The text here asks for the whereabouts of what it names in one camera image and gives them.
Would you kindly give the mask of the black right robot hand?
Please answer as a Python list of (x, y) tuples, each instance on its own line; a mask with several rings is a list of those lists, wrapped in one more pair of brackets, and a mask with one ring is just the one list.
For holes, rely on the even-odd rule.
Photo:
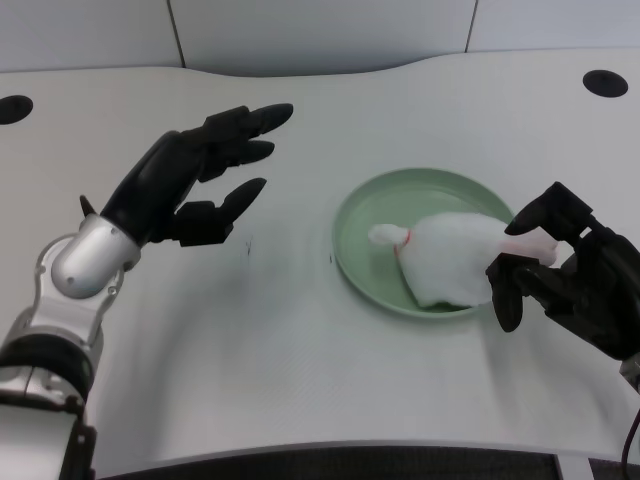
[(501, 254), (487, 268), (501, 328), (521, 323), (530, 296), (547, 317), (607, 356), (624, 361), (639, 351), (639, 252), (599, 223), (591, 208), (556, 182), (506, 227), (511, 236), (541, 228), (573, 254), (559, 268), (522, 255)]

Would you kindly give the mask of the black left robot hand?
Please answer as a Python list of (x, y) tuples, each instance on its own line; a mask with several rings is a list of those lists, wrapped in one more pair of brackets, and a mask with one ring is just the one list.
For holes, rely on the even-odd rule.
[(207, 117), (195, 129), (164, 134), (120, 182), (100, 216), (140, 247), (165, 240), (183, 247), (224, 243), (266, 180), (245, 182), (219, 206), (188, 202), (187, 195), (197, 182), (270, 156), (275, 144), (259, 137), (286, 123), (293, 111), (289, 103), (257, 110), (240, 106)]

